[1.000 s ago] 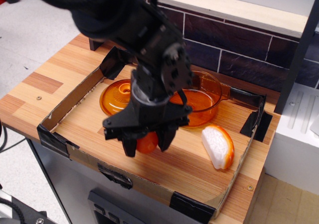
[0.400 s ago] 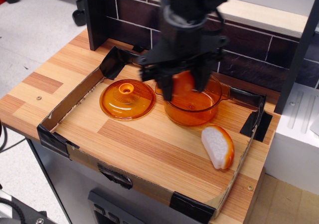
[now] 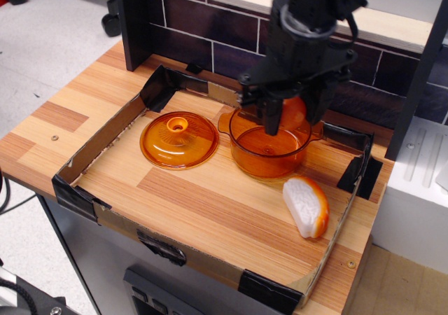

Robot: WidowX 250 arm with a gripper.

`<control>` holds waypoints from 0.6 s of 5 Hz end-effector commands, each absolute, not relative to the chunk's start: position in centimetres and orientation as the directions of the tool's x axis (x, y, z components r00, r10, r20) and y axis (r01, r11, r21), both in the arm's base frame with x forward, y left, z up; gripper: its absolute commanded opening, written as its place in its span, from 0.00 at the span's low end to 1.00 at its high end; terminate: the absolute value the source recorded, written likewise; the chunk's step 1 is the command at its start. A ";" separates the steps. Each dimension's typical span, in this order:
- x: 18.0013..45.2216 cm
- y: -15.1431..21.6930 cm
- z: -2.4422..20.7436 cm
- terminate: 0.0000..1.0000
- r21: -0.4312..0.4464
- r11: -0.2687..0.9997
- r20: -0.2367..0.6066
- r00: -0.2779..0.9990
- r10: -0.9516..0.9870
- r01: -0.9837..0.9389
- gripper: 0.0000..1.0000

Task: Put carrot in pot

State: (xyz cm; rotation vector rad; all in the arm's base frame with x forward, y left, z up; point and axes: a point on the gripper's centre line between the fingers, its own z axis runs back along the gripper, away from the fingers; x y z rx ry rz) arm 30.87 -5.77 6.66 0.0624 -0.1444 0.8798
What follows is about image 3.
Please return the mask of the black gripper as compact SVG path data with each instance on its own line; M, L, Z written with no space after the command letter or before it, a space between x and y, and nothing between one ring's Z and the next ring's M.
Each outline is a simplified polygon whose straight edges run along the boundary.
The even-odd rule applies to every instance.
M352 0L274 0L265 57L239 76L243 107L259 106L265 133L279 131L283 101L301 98L306 119L319 122L335 96L336 87L351 77L357 59L352 42L331 39L338 20L347 20L358 35Z

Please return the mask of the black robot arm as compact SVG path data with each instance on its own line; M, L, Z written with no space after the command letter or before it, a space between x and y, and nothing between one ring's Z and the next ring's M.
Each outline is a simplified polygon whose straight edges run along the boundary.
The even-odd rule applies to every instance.
M273 0L265 57L242 73L239 103L251 109L265 132L276 135L285 100L299 98L305 119L315 125L340 83L350 80L358 27L353 13L367 0Z

